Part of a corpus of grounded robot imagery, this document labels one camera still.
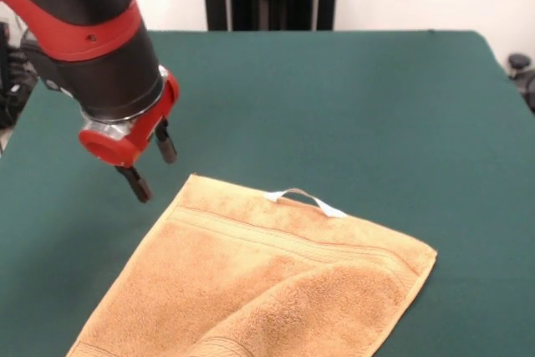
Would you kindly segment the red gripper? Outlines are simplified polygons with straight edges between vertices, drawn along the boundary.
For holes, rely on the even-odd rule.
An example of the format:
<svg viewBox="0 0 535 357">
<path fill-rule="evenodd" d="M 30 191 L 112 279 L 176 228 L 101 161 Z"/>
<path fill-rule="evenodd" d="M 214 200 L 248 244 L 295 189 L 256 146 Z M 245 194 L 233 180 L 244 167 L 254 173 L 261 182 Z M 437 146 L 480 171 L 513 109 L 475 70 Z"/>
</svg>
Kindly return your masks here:
<svg viewBox="0 0 535 357">
<path fill-rule="evenodd" d="M 179 85 L 165 67 L 160 66 L 162 91 L 156 102 L 132 119 L 106 124 L 86 119 L 79 132 L 84 148 L 115 169 L 126 179 L 139 202 L 147 203 L 152 192 L 143 176 L 133 166 L 141 154 L 156 139 L 160 154 L 167 164 L 176 162 L 177 153 L 169 135 L 167 117 L 179 98 Z"/>
</svg>

